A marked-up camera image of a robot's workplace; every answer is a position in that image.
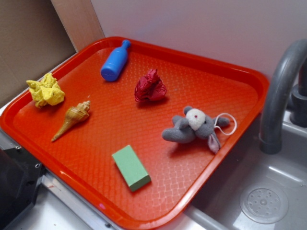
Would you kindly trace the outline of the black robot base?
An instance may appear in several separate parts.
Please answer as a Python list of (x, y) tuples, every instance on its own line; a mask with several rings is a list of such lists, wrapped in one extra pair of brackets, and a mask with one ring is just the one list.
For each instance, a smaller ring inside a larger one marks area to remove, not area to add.
[(8, 229), (35, 206), (43, 164), (26, 149), (0, 151), (0, 228)]

